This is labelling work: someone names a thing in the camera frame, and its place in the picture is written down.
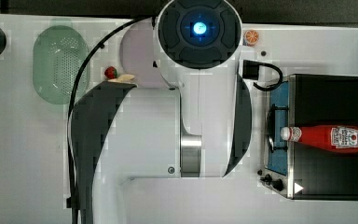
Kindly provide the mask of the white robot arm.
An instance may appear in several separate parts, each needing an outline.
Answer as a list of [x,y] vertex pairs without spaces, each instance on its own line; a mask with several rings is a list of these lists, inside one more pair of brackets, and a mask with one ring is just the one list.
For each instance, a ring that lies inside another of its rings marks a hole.
[[104,81],[75,104],[74,224],[126,224],[122,191],[137,178],[224,177],[250,143],[239,74],[241,18],[227,0],[170,0],[153,20],[160,89]]

